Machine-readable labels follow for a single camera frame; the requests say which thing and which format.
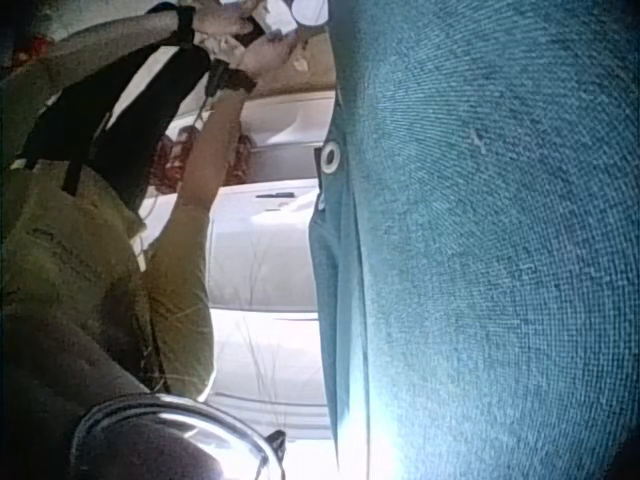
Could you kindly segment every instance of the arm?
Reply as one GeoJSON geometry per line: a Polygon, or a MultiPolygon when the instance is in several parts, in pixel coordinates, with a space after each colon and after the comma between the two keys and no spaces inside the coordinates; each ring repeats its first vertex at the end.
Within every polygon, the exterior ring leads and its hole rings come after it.
{"type": "MultiPolygon", "coordinates": [[[[296,39],[258,40],[239,68],[254,79],[282,65],[296,39]]],[[[224,181],[227,160],[238,139],[236,127],[247,99],[223,90],[187,160],[169,221],[154,242],[144,273],[151,321],[171,393],[206,394],[214,374],[213,326],[206,281],[211,207],[224,181]]]]}
{"type": "MultiPolygon", "coordinates": [[[[248,28],[243,15],[246,11],[212,2],[196,12],[193,27],[208,35],[243,33],[248,28]]],[[[46,56],[7,78],[0,85],[2,170],[13,161],[49,98],[129,52],[169,37],[177,28],[175,11],[107,22],[62,40],[46,56]]]]}

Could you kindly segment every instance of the white panel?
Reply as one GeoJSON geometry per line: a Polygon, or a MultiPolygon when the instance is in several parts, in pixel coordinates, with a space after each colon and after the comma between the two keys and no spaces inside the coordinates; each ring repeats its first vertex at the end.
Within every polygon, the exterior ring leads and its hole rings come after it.
{"type": "MultiPolygon", "coordinates": [[[[315,312],[308,225],[316,180],[222,188],[215,202],[207,255],[212,306],[261,312],[315,312]],[[293,198],[258,198],[290,194],[293,198]]],[[[143,244],[167,222],[175,195],[145,200],[143,244]]]]}

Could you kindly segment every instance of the black object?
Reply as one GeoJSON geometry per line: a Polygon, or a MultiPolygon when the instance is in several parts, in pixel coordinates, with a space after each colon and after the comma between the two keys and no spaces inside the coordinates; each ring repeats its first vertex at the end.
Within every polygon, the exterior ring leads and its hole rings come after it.
{"type": "Polygon", "coordinates": [[[235,91],[244,90],[248,94],[251,94],[251,92],[255,90],[256,85],[255,80],[242,70],[229,68],[227,62],[215,59],[211,62],[209,79],[204,88],[204,94],[208,98],[212,98],[221,88],[235,91]]]}
{"type": "Polygon", "coordinates": [[[178,50],[114,124],[96,136],[133,76],[158,48],[160,44],[132,52],[64,89],[36,121],[22,156],[33,165],[39,159],[70,162],[64,184],[70,195],[76,192],[83,165],[89,167],[137,212],[155,148],[210,66],[206,50],[178,50]]]}
{"type": "Polygon", "coordinates": [[[256,198],[296,198],[296,194],[293,192],[278,192],[278,193],[266,193],[264,195],[256,195],[256,198]]]}
{"type": "Polygon", "coordinates": [[[256,81],[242,70],[229,69],[225,88],[229,90],[244,90],[251,94],[256,89],[256,81]]]}
{"type": "Polygon", "coordinates": [[[176,41],[181,48],[190,48],[196,37],[193,29],[193,17],[196,13],[195,7],[178,7],[178,30],[176,31],[176,41]]]}

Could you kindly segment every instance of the black wristband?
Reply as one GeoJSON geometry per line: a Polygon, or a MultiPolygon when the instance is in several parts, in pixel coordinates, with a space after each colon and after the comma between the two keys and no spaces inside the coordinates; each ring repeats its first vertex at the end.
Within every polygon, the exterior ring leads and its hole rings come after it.
{"type": "Polygon", "coordinates": [[[224,88],[229,90],[244,90],[248,94],[251,94],[256,89],[257,85],[256,81],[247,75],[246,72],[230,68],[224,88]]]}
{"type": "Polygon", "coordinates": [[[176,30],[176,40],[182,48],[193,45],[196,31],[193,29],[193,16],[196,13],[195,7],[178,7],[178,30],[176,30]]]}

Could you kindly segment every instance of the shirt sleeve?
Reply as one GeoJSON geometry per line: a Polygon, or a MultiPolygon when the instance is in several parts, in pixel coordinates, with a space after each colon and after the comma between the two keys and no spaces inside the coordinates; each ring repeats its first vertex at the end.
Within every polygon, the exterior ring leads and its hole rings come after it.
{"type": "Polygon", "coordinates": [[[176,205],[150,249],[144,282],[153,340],[171,394],[198,398],[214,376],[205,280],[209,215],[176,205]]]}

